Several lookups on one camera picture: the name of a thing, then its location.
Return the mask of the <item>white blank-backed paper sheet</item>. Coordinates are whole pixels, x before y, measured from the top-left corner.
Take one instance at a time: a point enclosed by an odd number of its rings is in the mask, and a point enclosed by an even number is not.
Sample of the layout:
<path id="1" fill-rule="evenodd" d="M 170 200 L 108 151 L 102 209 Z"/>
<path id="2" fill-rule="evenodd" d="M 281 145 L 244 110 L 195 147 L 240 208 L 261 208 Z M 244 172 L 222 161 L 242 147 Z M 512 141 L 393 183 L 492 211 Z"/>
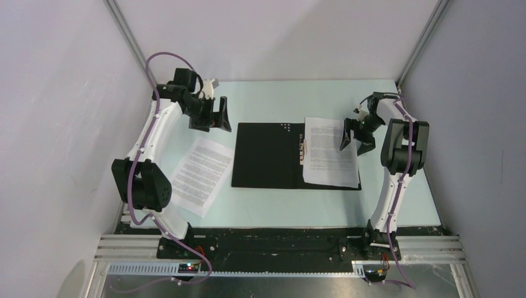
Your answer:
<path id="1" fill-rule="evenodd" d="M 353 143 L 340 149 L 343 134 L 342 120 L 305 118 L 304 182 L 349 189 L 360 187 L 357 149 Z"/>

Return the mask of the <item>white text-printed paper sheet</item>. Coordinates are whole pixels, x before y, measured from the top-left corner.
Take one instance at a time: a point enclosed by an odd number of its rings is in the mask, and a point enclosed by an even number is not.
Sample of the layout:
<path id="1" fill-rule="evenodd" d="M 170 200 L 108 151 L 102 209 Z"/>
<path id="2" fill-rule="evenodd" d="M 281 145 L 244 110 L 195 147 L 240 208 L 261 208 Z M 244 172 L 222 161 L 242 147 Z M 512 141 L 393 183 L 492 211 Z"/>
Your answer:
<path id="1" fill-rule="evenodd" d="M 198 138 L 169 178 L 172 201 L 204 217 L 233 170 L 234 150 L 207 138 Z"/>

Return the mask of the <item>red and black folder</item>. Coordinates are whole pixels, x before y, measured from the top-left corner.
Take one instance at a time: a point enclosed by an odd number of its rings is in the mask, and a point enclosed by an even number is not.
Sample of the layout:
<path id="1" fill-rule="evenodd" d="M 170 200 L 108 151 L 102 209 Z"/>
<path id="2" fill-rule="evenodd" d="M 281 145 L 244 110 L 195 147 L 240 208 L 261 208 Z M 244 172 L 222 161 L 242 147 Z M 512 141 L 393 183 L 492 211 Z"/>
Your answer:
<path id="1" fill-rule="evenodd" d="M 253 189 L 360 191 L 357 187 L 306 183 L 300 163 L 303 123 L 239 123 L 231 186 Z"/>

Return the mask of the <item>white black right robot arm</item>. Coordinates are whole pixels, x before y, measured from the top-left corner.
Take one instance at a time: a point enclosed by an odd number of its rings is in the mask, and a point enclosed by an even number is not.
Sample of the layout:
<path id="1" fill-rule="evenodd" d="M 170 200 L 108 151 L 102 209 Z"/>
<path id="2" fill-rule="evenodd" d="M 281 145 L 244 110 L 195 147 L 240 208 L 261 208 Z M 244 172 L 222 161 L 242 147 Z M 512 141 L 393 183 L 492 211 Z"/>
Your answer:
<path id="1" fill-rule="evenodd" d="M 356 118 L 344 120 L 340 150 L 353 141 L 360 143 L 358 155 L 375 149 L 374 132 L 386 126 L 380 150 L 384 180 L 373 215 L 367 222 L 360 251 L 368 259 L 376 259 L 395 243 L 397 214 L 412 177 L 423 168 L 427 157 L 430 125 L 417 120 L 402 105 L 403 95 L 374 92 L 363 102 L 367 110 L 355 108 Z"/>

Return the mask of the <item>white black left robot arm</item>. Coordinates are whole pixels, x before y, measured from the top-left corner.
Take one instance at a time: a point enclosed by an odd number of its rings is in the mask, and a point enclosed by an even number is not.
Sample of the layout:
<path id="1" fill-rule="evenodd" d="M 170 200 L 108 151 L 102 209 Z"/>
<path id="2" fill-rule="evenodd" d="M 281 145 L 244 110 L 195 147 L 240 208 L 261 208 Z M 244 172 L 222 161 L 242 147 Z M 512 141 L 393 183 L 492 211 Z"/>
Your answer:
<path id="1" fill-rule="evenodd" d="M 186 235 L 190 224 L 171 203 L 172 184 L 159 165 L 160 158 L 169 134 L 183 115 L 189 117 L 190 129 L 231 131 L 227 98 L 220 97 L 219 110 L 213 110 L 217 86 L 217 79 L 206 79 L 199 91 L 173 81 L 157 85 L 138 140 L 124 159 L 114 160 L 111 166 L 131 221 L 139 226 L 152 220 L 164 237 L 174 239 L 171 248 L 180 258 L 192 256 L 196 242 Z"/>

